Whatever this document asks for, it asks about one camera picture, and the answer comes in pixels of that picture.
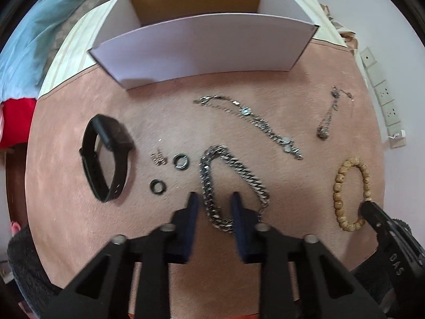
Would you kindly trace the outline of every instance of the red fabric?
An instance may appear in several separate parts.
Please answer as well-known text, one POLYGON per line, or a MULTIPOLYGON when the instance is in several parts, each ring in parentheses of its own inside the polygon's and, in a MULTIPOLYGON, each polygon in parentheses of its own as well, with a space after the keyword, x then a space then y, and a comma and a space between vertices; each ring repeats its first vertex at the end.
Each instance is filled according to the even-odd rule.
POLYGON ((1 149, 28 142, 36 102, 34 98, 21 98, 8 99, 3 103, 4 128, 0 141, 1 149))

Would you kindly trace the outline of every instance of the wall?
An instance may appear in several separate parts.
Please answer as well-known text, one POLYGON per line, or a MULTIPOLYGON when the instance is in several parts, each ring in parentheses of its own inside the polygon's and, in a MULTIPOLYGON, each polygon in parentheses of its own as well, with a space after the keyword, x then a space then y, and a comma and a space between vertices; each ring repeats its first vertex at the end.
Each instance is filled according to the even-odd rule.
POLYGON ((0 260, 7 259, 7 244, 11 236, 6 197, 6 171, 4 166, 0 166, 0 260))
POLYGON ((406 221, 425 245, 425 48, 390 0, 319 0, 358 35, 383 68, 407 133, 407 145, 388 149, 382 113, 377 116, 385 149, 385 210, 406 221))

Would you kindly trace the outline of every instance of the yellow beaded bracelet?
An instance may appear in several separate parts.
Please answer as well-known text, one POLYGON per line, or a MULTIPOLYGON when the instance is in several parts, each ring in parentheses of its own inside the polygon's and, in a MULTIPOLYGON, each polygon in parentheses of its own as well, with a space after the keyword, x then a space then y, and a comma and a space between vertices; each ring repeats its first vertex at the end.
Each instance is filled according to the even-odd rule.
POLYGON ((360 169, 363 177, 363 198, 364 200, 372 200, 370 193, 370 180, 369 180, 369 171, 366 164, 364 164, 359 158, 349 158, 346 160, 343 165, 339 168, 337 176, 335 177, 334 184, 334 208, 335 215, 337 215, 337 221, 339 226, 344 231, 355 231, 359 230, 364 224, 365 220, 362 217, 359 217, 355 223, 349 223, 344 211, 344 203, 341 195, 341 190, 343 188, 344 177, 347 171, 351 167, 357 167, 360 169))

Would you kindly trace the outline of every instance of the black watch band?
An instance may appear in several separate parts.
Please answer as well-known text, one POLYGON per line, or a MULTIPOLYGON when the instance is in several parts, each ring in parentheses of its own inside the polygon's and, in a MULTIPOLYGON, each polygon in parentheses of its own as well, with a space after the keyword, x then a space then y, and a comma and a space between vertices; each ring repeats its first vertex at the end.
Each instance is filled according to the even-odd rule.
POLYGON ((120 196, 127 177, 128 153, 133 147, 133 141, 126 129, 114 118, 97 114, 87 124, 79 153, 88 184, 98 200, 107 202, 120 196), (106 184, 94 149, 97 136, 106 149, 113 153, 115 171, 110 188, 106 184))

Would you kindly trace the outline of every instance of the white box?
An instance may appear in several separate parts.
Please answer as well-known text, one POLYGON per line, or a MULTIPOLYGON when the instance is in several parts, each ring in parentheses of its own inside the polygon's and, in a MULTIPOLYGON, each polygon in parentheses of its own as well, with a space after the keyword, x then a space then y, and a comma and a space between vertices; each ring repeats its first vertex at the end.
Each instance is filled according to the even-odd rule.
POLYGON ((206 73, 289 71, 317 29, 295 0, 116 0, 89 52, 131 89, 206 73))

